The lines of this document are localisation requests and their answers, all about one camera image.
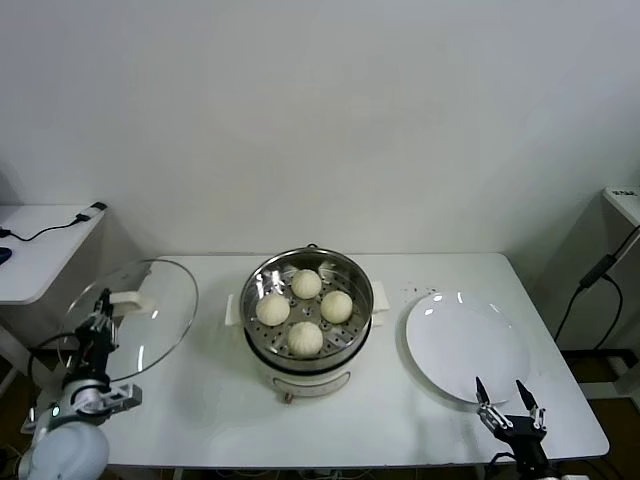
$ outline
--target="metal rim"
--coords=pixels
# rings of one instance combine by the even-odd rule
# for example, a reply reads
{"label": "metal rim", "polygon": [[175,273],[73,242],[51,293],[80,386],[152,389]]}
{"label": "metal rim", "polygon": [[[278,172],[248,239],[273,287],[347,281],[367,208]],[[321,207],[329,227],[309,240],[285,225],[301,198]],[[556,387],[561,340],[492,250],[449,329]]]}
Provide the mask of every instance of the metal rim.
{"label": "metal rim", "polygon": [[[108,277],[109,275],[113,275],[115,273],[117,273],[119,270],[124,269],[125,267],[128,266],[134,266],[134,265],[138,265],[138,264],[144,264],[144,263],[154,263],[154,262],[159,262],[159,263],[167,263],[167,264],[171,264],[171,265],[175,265],[176,267],[180,268],[182,271],[184,271],[189,278],[191,278],[191,281],[193,282],[193,286],[195,287],[195,293],[196,293],[196,298],[195,298],[195,305],[193,306],[193,313],[191,314],[191,316],[189,317],[189,321],[187,322],[187,325],[184,329],[184,331],[182,332],[182,334],[178,337],[178,339],[176,340],[176,342],[171,345],[169,347],[169,349],[163,353],[162,355],[160,355],[157,359],[155,359],[153,362],[151,362],[149,365],[147,365],[146,367],[144,367],[142,370],[132,373],[130,375],[125,375],[123,377],[119,377],[119,378],[115,378],[112,379],[112,382],[120,382],[122,380],[127,380],[128,378],[132,378],[135,377],[136,375],[139,375],[143,372],[146,372],[147,370],[150,370],[152,367],[154,367],[155,365],[157,365],[158,363],[160,363],[160,361],[164,360],[171,352],[173,352],[173,350],[175,350],[175,348],[182,342],[182,340],[184,339],[184,337],[187,335],[187,333],[189,332],[189,330],[191,329],[191,325],[193,324],[193,321],[195,320],[196,314],[198,312],[198,305],[200,304],[200,291],[198,289],[198,282],[196,281],[195,277],[193,276],[193,274],[191,273],[191,271],[185,267],[184,265],[182,265],[181,263],[178,263],[174,260],[169,260],[166,258],[146,258],[143,260],[135,260],[133,262],[129,262],[124,264],[121,267],[118,267],[112,271],[110,271],[109,273],[103,275],[104,277]],[[91,284],[89,284],[80,295],[78,295],[76,297],[76,299],[73,301],[73,303],[69,306],[69,308],[67,309],[66,313],[65,313],[65,317],[69,314],[69,312],[71,312],[71,310],[76,306],[76,304],[78,303],[78,301],[83,297],[83,295],[85,293],[87,293],[89,290],[91,290],[92,288],[94,288],[98,283],[99,283],[100,279],[95,280],[94,282],[92,282]],[[58,353],[58,360],[60,361],[60,363],[62,364],[62,366],[65,368],[65,370],[67,370],[67,366],[64,363],[64,360],[62,360],[62,354],[60,352],[60,342],[56,343],[56,351]]]}
{"label": "metal rim", "polygon": [[[346,288],[352,288],[352,292],[354,293],[358,292],[355,294],[360,298],[360,302],[362,302],[358,304],[358,306],[361,307],[360,308],[361,314],[359,314],[359,317],[360,317],[359,322],[361,323],[360,325],[357,326],[357,329],[355,329],[355,332],[358,332],[358,333],[355,334],[355,332],[342,331],[341,334],[343,336],[345,335],[345,333],[346,335],[348,334],[353,335],[353,338],[348,339],[349,340],[348,343],[343,344],[343,348],[339,348],[329,352],[327,349],[323,347],[323,350],[322,350],[323,353],[321,356],[314,356],[310,358],[295,357],[295,356],[292,357],[290,354],[287,353],[288,350],[286,349],[284,350],[284,353],[282,353],[281,346],[278,348],[278,350],[273,350],[263,346],[260,343],[260,340],[262,340],[262,338],[255,338],[254,336],[256,334],[255,330],[259,330],[259,329],[256,328],[256,324],[254,324],[255,315],[251,313],[252,307],[250,305],[248,306],[247,304],[247,302],[252,301],[251,298],[255,293],[255,292],[252,292],[252,290],[255,288],[254,287],[255,282],[259,280],[258,277],[260,275],[263,275],[264,272],[268,270],[274,270],[274,269],[279,270],[283,264],[297,263],[296,257],[299,255],[303,257],[306,255],[313,255],[317,257],[326,256],[329,261],[333,259],[333,261],[338,262],[338,265],[342,264],[342,267],[338,268],[338,270],[332,270],[331,268],[329,268],[328,274],[331,275],[329,278],[333,279],[334,275],[335,275],[335,278],[337,279],[347,278],[347,277],[344,277],[345,275],[344,273],[341,273],[341,269],[347,268],[351,272],[351,274],[354,274],[357,278],[360,279],[359,281],[357,281],[358,283],[355,284],[356,290],[353,290],[354,284],[349,285],[351,283],[349,281],[347,281],[347,283],[340,281],[339,283],[341,283],[342,285],[338,287],[338,289],[340,290],[342,290],[343,287],[346,287]],[[285,289],[289,288],[287,285],[288,283],[285,281],[283,288]],[[272,365],[274,366],[274,368],[285,373],[291,373],[293,375],[317,375],[318,372],[332,371],[334,368],[336,368],[336,365],[344,365],[347,361],[352,359],[357,352],[360,351],[362,344],[364,344],[364,342],[368,338],[369,331],[371,328],[371,315],[372,315],[372,309],[373,309],[373,289],[371,287],[371,282],[367,274],[360,267],[360,265],[358,265],[352,259],[350,259],[346,255],[343,255],[342,253],[335,252],[333,250],[318,248],[316,245],[309,245],[307,247],[300,247],[300,248],[287,250],[285,252],[279,253],[267,259],[262,264],[260,264],[251,273],[251,275],[248,277],[247,281],[245,282],[244,287],[242,289],[241,296],[240,296],[240,304],[241,304],[241,315],[243,320],[244,333],[247,336],[247,340],[252,351],[256,354],[256,356],[258,356],[259,360],[264,360],[264,362],[267,363],[268,365]],[[276,335],[280,335],[280,333],[276,332],[274,328],[277,329],[279,327],[269,328],[269,332],[267,333],[270,333],[270,335],[272,333],[275,333]],[[323,334],[325,336],[325,344],[328,341],[328,337],[326,336],[326,333],[327,332],[323,330]],[[338,337],[340,337],[340,334],[337,332],[334,332],[333,334],[336,334]],[[333,341],[330,341],[330,343],[333,344],[330,346],[335,346],[335,343]]]}
{"label": "metal rim", "polygon": [[258,359],[260,359],[262,362],[264,362],[268,367],[271,367],[275,370],[278,370],[282,373],[286,373],[287,375],[297,375],[300,377],[311,377],[314,375],[322,375],[324,373],[329,373],[332,372],[333,370],[336,370],[337,368],[342,367],[343,365],[345,365],[347,362],[349,362],[350,360],[353,359],[353,357],[356,356],[356,354],[358,354],[358,352],[360,352],[360,350],[362,350],[362,347],[364,347],[364,344],[367,340],[367,338],[369,337],[369,333],[371,333],[371,322],[369,322],[369,326],[367,328],[366,333],[364,333],[363,337],[362,337],[362,342],[360,342],[358,344],[358,346],[353,350],[353,352],[351,352],[351,355],[349,355],[347,358],[345,358],[344,360],[341,360],[340,362],[336,363],[335,365],[331,365],[329,367],[324,367],[324,368],[320,368],[317,370],[291,370],[289,368],[283,367],[282,365],[278,365],[277,363],[272,362],[271,360],[269,360],[267,357],[265,357],[261,352],[260,349],[258,347],[256,347],[253,342],[251,341],[251,337],[249,336],[249,333],[246,330],[244,331],[244,338],[247,341],[247,343],[249,344],[249,348],[251,348],[251,351],[253,353],[255,353],[256,357],[258,357]]}

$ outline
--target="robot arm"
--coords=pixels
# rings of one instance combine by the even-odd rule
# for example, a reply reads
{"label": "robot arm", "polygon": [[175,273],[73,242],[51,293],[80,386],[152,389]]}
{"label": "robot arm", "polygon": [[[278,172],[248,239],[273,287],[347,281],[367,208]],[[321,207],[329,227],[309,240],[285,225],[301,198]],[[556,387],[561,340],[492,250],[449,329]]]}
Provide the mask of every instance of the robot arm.
{"label": "robot arm", "polygon": [[114,387],[106,374],[117,347],[111,292],[103,290],[93,313],[76,330],[79,347],[63,380],[60,397],[36,419],[30,412],[25,430],[31,448],[18,470],[21,480],[92,480],[107,466],[109,444],[98,428],[111,415],[142,403],[133,384]]}

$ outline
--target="steamed bun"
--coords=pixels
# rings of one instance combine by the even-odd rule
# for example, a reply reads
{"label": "steamed bun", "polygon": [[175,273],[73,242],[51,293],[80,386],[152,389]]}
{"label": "steamed bun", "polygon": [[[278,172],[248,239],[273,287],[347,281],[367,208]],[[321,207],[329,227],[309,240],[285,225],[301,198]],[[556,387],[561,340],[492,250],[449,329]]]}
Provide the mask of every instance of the steamed bun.
{"label": "steamed bun", "polygon": [[291,290],[296,297],[308,300],[315,297],[322,289],[322,280],[313,270],[299,270],[291,280]]}
{"label": "steamed bun", "polygon": [[327,294],[320,304],[320,313],[329,323],[342,323],[349,320],[353,311],[351,297],[338,290]]}
{"label": "steamed bun", "polygon": [[289,301],[277,293],[262,297],[256,306],[256,315],[269,327],[280,325],[289,316]]}
{"label": "steamed bun", "polygon": [[322,349],[324,337],[320,328],[311,322],[296,323],[287,337],[289,351],[296,357],[310,357]]}

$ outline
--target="floor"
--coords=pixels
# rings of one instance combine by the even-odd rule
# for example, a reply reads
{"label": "floor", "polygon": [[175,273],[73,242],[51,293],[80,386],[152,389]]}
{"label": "floor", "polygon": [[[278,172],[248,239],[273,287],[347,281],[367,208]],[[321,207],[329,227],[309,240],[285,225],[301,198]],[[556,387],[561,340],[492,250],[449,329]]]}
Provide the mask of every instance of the floor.
{"label": "floor", "polygon": [[[615,373],[609,368],[604,360],[585,359],[576,362],[572,366],[576,379],[580,382],[599,382],[615,380]],[[0,378],[9,370],[8,364],[0,358]],[[16,453],[25,451],[30,442],[30,438],[20,434],[20,426],[27,412],[29,403],[29,382],[22,375],[18,375],[9,390],[0,397],[0,446],[7,452],[9,457]],[[628,400],[598,400],[592,401],[596,416],[600,420],[609,441],[611,450],[606,460],[592,460],[591,464],[582,461],[564,462],[560,465],[563,474],[583,474],[592,479],[619,479],[617,470],[622,478],[630,480],[638,478],[640,471],[640,414],[635,406]],[[15,467],[15,460],[10,459],[2,465],[0,456],[0,479],[12,477]],[[170,480],[173,472],[170,470],[157,471],[158,478]],[[371,471],[344,471],[341,477],[335,480],[477,480],[473,467],[444,467],[444,468],[419,468],[419,469],[375,469]],[[244,479],[256,478],[256,480],[305,480],[306,478],[320,478],[322,480],[332,480],[320,475],[313,475],[313,472],[303,472],[290,470],[282,472],[230,472],[230,471],[185,471],[185,480],[198,479]],[[101,480],[117,480],[112,473],[105,473]]]}

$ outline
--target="power cord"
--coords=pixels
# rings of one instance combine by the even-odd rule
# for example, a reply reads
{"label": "power cord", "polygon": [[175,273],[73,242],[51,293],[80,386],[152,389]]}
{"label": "power cord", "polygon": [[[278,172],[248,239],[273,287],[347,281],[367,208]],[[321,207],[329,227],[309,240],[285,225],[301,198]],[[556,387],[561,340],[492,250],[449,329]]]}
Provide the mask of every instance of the power cord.
{"label": "power cord", "polygon": [[607,338],[609,338],[609,335],[611,335],[611,332],[613,332],[613,329],[616,328],[616,325],[620,321],[622,306],[624,305],[624,297],[622,295],[622,290],[620,290],[620,286],[616,283],[616,281],[606,273],[602,276],[602,279],[609,282],[616,289],[616,292],[618,293],[618,310],[616,311],[616,316],[614,317],[613,322],[611,322],[611,326],[607,330],[607,333],[605,333],[602,339],[598,342],[598,344],[595,347],[593,347],[594,350],[599,349],[602,346],[602,344],[607,341]]}
{"label": "power cord", "polygon": [[620,314],[622,313],[622,306],[624,304],[624,297],[622,295],[622,290],[620,289],[620,286],[607,274],[607,272],[616,263],[618,263],[622,257],[624,257],[629,252],[633,244],[640,238],[640,234],[639,234],[633,241],[631,241],[634,235],[636,235],[639,231],[640,231],[640,225],[638,225],[633,230],[631,230],[631,232],[627,235],[624,241],[613,253],[608,253],[604,257],[602,257],[600,261],[598,261],[598,263],[596,263],[596,265],[591,270],[589,270],[584,277],[580,279],[580,281],[578,282],[578,287],[573,292],[573,295],[571,296],[571,299],[567,304],[567,308],[565,310],[564,316],[562,317],[562,321],[560,322],[560,326],[558,327],[556,334],[553,336],[554,341],[556,342],[558,341],[558,338],[560,337],[560,333],[562,333],[565,323],[569,318],[569,314],[571,313],[571,309],[573,308],[573,304],[578,298],[578,296],[583,291],[590,288],[594,283],[596,283],[601,278],[609,282],[616,289],[616,292],[618,293],[618,309],[616,311],[616,316],[613,322],[611,323],[611,326],[607,329],[607,332],[605,333],[605,335],[602,337],[602,339],[598,342],[598,344],[592,350],[597,350],[604,344],[604,342],[607,341],[607,339],[609,338],[609,335],[614,330],[614,328],[618,324],[618,321],[620,320]]}
{"label": "power cord", "polygon": [[91,220],[93,217],[95,217],[98,213],[102,212],[103,210],[106,210],[106,208],[107,208],[107,206],[104,203],[96,202],[93,205],[91,205],[89,208],[86,208],[82,212],[78,213],[76,215],[76,218],[74,218],[71,222],[67,223],[66,225],[56,225],[55,227],[43,228],[39,232],[36,232],[36,233],[34,233],[33,235],[31,235],[30,237],[27,237],[27,238],[22,237],[22,236],[18,235],[17,233],[12,232],[8,228],[0,227],[0,238],[13,237],[13,238],[16,238],[16,239],[20,240],[21,242],[30,242],[32,240],[35,240],[36,238],[38,238],[40,235],[42,235],[45,232],[50,232],[52,230],[62,230],[64,228],[73,227],[74,225],[77,225],[78,223],[87,222],[87,221]]}
{"label": "power cord", "polygon": [[496,453],[491,459],[491,461],[489,462],[489,464],[484,468],[484,480],[489,480],[491,477],[493,477],[494,470],[496,468],[496,462],[501,458],[505,458],[505,457],[509,457],[514,462],[516,461],[516,457],[513,453],[510,453],[510,452]]}
{"label": "power cord", "polygon": [[60,340],[61,338],[69,338],[69,337],[74,337],[75,338],[75,333],[73,332],[65,332],[65,333],[59,333],[57,335],[54,335],[53,337],[47,338],[45,341],[40,342],[38,345],[36,345],[34,348],[32,348],[29,351],[29,360],[27,361],[27,377],[31,380],[31,395],[30,395],[30,399],[29,399],[29,420],[30,421],[34,421],[35,420],[35,413],[36,413],[36,406],[37,406],[37,402],[38,402],[38,390],[36,389],[36,383],[35,380],[33,378],[33,361],[35,360],[35,354],[34,351],[38,350],[48,344],[50,344],[51,342],[55,341],[55,340]]}

